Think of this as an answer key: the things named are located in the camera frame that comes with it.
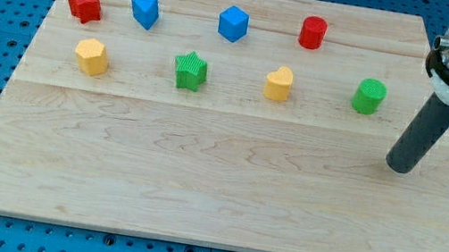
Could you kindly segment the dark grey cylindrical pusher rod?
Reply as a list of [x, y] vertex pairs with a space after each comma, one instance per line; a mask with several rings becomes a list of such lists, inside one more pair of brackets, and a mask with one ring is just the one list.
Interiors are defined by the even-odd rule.
[[449, 105], [433, 93], [386, 155], [395, 172], [409, 173], [449, 129]]

